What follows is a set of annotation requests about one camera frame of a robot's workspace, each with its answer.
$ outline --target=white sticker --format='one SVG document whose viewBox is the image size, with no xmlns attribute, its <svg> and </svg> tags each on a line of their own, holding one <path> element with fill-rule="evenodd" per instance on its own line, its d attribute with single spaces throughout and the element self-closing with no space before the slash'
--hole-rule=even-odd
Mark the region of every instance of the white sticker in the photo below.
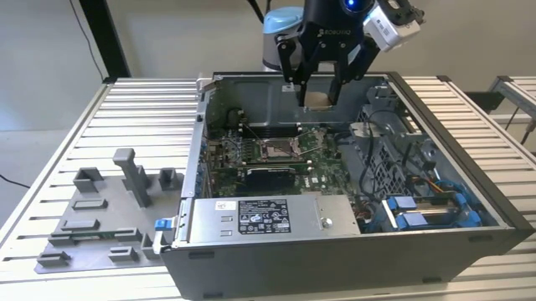
<svg viewBox="0 0 536 301">
<path fill-rule="evenodd" d="M 294 85 L 281 86 L 281 92 L 295 92 Z"/>
<path fill-rule="evenodd" d="M 236 210 L 235 201 L 216 201 L 215 210 Z"/>
</svg>

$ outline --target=blue latch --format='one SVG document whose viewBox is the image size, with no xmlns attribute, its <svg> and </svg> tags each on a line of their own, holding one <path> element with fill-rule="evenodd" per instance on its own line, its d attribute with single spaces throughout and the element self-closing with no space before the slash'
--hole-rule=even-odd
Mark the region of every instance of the blue latch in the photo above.
<svg viewBox="0 0 536 301">
<path fill-rule="evenodd" d="M 394 210 L 394 209 L 395 209 L 395 201 L 394 201 L 394 198 L 392 198 L 392 197 L 390 197 L 390 198 L 386 200 L 386 205 L 388 206 L 388 209 L 390 209 L 390 210 Z"/>
<path fill-rule="evenodd" d="M 478 213 L 470 210 L 466 213 L 466 216 L 461 216 L 461 220 L 457 222 L 457 225 L 462 228 L 479 227 L 482 225 L 482 221 L 479 219 Z"/>
<path fill-rule="evenodd" d="M 459 205 L 459 208 L 462 209 L 467 204 L 467 200 L 465 199 L 465 197 L 462 196 L 461 193 L 455 193 L 455 198 L 454 199 L 455 199 L 455 202 Z"/>
<path fill-rule="evenodd" d="M 404 222 L 403 216 L 398 215 L 394 218 L 395 225 L 398 226 L 399 230 L 406 230 L 407 229 L 407 223 Z"/>
<path fill-rule="evenodd" d="M 169 231 L 172 228 L 171 220 L 167 218 L 160 218 L 153 222 L 155 231 Z"/>
</svg>

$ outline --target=yellow wire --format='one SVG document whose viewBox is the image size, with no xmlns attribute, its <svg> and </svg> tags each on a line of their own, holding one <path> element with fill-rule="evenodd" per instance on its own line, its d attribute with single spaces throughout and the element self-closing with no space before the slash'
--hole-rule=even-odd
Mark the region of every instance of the yellow wire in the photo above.
<svg viewBox="0 0 536 301">
<path fill-rule="evenodd" d="M 427 180 L 426 179 L 426 182 L 429 183 L 429 185 L 433 187 L 433 188 L 435 188 L 435 190 L 439 192 L 439 193 L 443 193 L 443 191 L 442 191 L 442 189 L 435 185 L 435 183 L 433 183 L 430 180 Z"/>
</svg>

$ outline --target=motherboard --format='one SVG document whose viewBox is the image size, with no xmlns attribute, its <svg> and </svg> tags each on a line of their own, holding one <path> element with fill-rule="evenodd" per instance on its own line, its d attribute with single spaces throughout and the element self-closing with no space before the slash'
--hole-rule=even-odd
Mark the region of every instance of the motherboard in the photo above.
<svg viewBox="0 0 536 301">
<path fill-rule="evenodd" d="M 319 125 L 269 132 L 248 125 L 228 130 L 208 141 L 212 197 L 354 196 L 355 187 L 336 145 L 336 139 L 343 135 L 348 133 Z"/>
</svg>

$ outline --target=blue tab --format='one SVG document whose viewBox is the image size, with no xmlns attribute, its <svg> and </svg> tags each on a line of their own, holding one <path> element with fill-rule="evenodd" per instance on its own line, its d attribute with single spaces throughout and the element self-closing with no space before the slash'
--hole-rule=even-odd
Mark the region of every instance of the blue tab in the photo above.
<svg viewBox="0 0 536 301">
<path fill-rule="evenodd" d="M 395 209 L 395 201 L 392 196 L 386 200 L 386 205 L 388 206 L 390 210 Z"/>
<path fill-rule="evenodd" d="M 467 204 L 467 200 L 465 199 L 461 193 L 455 193 L 455 202 L 458 203 L 461 208 L 463 208 L 465 205 Z"/>
<path fill-rule="evenodd" d="M 482 221 L 479 219 L 478 213 L 475 211 L 469 211 L 465 219 L 457 222 L 458 226 L 462 228 L 479 227 Z"/>
<path fill-rule="evenodd" d="M 417 209 L 415 201 L 410 196 L 394 196 L 394 201 L 400 210 Z"/>
<path fill-rule="evenodd" d="M 410 228 L 427 225 L 426 219 L 419 212 L 404 213 L 402 216 Z"/>
<path fill-rule="evenodd" d="M 407 229 L 407 223 L 404 222 L 403 216 L 398 215 L 394 218 L 394 221 L 395 221 L 395 224 L 396 224 L 399 230 Z"/>
<path fill-rule="evenodd" d="M 153 222 L 155 231 L 169 231 L 171 230 L 171 220 L 169 219 L 157 219 Z"/>
</svg>

